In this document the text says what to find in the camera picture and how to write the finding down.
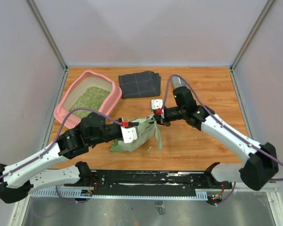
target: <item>orange wooden board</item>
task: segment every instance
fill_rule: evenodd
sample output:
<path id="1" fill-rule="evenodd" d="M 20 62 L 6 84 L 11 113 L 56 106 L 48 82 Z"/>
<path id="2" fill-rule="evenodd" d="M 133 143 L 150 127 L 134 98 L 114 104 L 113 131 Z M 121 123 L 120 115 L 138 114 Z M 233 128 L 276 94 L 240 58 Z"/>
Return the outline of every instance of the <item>orange wooden board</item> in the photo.
<path id="1" fill-rule="evenodd" d="M 240 107 L 234 91 L 228 68 L 225 67 L 77 67 L 70 68 L 63 95 L 69 86 L 86 70 L 103 74 L 118 84 L 118 76 L 143 71 L 154 71 L 161 76 L 160 97 L 121 99 L 111 114 L 112 118 L 125 120 L 143 118 L 152 114 L 149 102 L 152 99 L 163 99 L 166 82 L 170 75 L 183 76 L 195 89 L 202 102 L 213 109 L 223 120 L 247 135 Z M 166 105 L 175 106 L 169 89 Z M 50 140 L 60 127 L 54 122 Z M 240 159 L 218 140 L 204 132 L 192 129 L 184 121 L 172 122 L 171 127 L 159 126 L 163 148 L 156 150 L 155 137 L 132 153 L 111 152 L 111 142 L 99 144 L 89 152 L 72 160 L 56 165 L 64 168 L 78 161 L 85 161 L 91 169 L 107 170 L 205 170 L 210 164 L 238 163 Z"/>

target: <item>white bracket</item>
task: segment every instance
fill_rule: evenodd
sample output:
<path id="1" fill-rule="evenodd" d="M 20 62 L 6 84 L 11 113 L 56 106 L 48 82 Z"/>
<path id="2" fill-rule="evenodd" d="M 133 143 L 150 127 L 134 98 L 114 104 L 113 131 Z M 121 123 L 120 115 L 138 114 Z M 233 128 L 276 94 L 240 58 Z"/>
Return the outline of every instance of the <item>white bracket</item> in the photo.
<path id="1" fill-rule="evenodd" d="M 246 163 L 246 161 L 250 158 L 249 154 L 255 154 L 257 152 L 256 149 L 241 141 L 238 137 L 226 130 L 224 126 L 227 126 L 236 134 L 259 149 L 261 148 L 260 143 L 258 141 L 250 139 L 249 137 L 245 136 L 244 134 L 228 125 L 217 114 L 215 114 L 214 116 L 218 118 L 223 125 L 219 125 L 219 123 L 217 123 L 212 116 L 208 116 L 206 117 L 205 122 L 201 123 L 201 130 L 215 137 L 217 140 L 227 146 L 231 151 L 233 151 L 243 163 Z"/>
<path id="2" fill-rule="evenodd" d="M 136 126 L 131 128 L 126 128 L 121 126 L 121 131 L 123 135 L 123 141 L 125 144 L 132 143 L 134 140 L 137 140 L 138 136 L 138 129 Z"/>
<path id="3" fill-rule="evenodd" d="M 26 162 L 30 161 L 31 159 L 35 157 L 39 157 L 41 153 L 43 153 L 48 147 L 47 145 L 44 149 L 40 150 L 39 152 L 27 157 L 26 159 L 17 162 L 13 165 L 6 166 L 3 174 L 10 172 L 14 168 L 25 164 Z M 61 163 L 68 161 L 69 159 L 60 156 L 58 153 L 60 152 L 60 148 L 57 143 L 55 143 L 43 157 L 38 158 L 36 161 L 34 161 L 31 164 L 28 164 L 24 166 L 23 168 L 19 169 L 18 171 L 14 172 L 13 174 L 9 174 L 6 176 L 3 180 L 4 182 L 7 182 L 8 188 L 19 188 L 21 187 L 26 181 L 30 180 L 34 175 L 38 174 L 39 172 L 42 172 L 46 170 L 47 168 Z"/>
<path id="4" fill-rule="evenodd" d="M 239 170 L 244 167 L 244 163 L 223 164 L 220 163 L 212 169 L 212 176 L 216 181 L 236 181 L 242 182 Z"/>
<path id="5" fill-rule="evenodd" d="M 74 184 L 80 180 L 80 171 L 76 166 L 64 169 L 47 169 L 30 179 L 33 188 L 29 194 L 37 190 L 63 184 Z"/>
<path id="6" fill-rule="evenodd" d="M 162 108 L 162 105 L 163 105 L 162 99 L 151 100 L 151 102 L 150 102 L 150 108 L 151 108 L 152 111 L 155 111 L 159 108 Z M 161 117 L 163 119 L 165 118 L 164 109 L 162 109 Z"/>

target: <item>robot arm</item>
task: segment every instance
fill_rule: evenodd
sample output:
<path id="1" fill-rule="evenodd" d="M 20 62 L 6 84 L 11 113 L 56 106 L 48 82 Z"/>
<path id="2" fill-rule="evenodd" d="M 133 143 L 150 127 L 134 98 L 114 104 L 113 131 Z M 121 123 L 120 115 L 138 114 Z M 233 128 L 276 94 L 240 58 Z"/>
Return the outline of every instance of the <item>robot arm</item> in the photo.
<path id="1" fill-rule="evenodd" d="M 126 127 L 117 124 L 105 124 L 106 119 L 96 113 L 90 113 L 73 129 L 60 135 L 54 144 L 49 144 L 39 152 L 13 165 L 0 164 L 0 198 L 6 203 L 17 202 L 36 190 L 61 185 L 85 185 L 90 181 L 90 169 L 85 162 L 65 169 L 48 170 L 49 167 L 68 161 L 78 155 L 87 153 L 89 146 L 123 139 L 130 143 L 138 138 L 136 123 Z"/>
<path id="2" fill-rule="evenodd" d="M 265 145 L 246 137 L 222 120 L 215 112 L 196 104 L 191 91 L 186 87 L 173 90 L 176 107 L 161 109 L 162 100 L 152 100 L 151 108 L 158 124 L 170 126 L 171 121 L 185 120 L 199 131 L 208 133 L 232 150 L 242 161 L 242 164 L 212 164 L 207 171 L 213 180 L 243 181 L 249 188 L 260 190 L 277 172 L 278 163 L 258 152 L 254 147 L 276 158 L 275 147 L 270 143 Z"/>

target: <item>white wall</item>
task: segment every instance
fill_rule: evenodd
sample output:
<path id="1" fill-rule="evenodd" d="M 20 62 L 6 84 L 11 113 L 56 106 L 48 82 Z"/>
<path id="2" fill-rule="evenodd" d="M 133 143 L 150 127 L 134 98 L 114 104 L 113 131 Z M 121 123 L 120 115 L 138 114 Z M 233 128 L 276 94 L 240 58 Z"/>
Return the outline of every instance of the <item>white wall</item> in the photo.
<path id="1" fill-rule="evenodd" d="M 253 133 L 274 144 L 283 161 L 283 0 L 275 3 L 235 72 Z M 282 167 L 277 176 L 283 176 Z M 283 200 L 283 182 L 279 187 Z"/>
<path id="2" fill-rule="evenodd" d="M 35 0 L 68 65 L 229 66 L 266 0 Z"/>
<path id="3" fill-rule="evenodd" d="M 63 70 L 24 0 L 0 0 L 0 163 L 37 151 Z M 0 226 L 13 204 L 0 201 Z"/>

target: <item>plaid fabric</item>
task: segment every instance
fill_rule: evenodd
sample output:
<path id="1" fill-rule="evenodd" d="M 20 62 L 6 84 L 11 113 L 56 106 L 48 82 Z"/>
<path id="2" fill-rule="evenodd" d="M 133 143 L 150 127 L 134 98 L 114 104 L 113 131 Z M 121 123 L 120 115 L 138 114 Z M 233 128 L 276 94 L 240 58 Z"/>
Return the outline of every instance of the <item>plaid fabric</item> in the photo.
<path id="1" fill-rule="evenodd" d="M 156 97 L 160 95 L 161 77 L 151 71 L 118 77 L 122 98 Z"/>

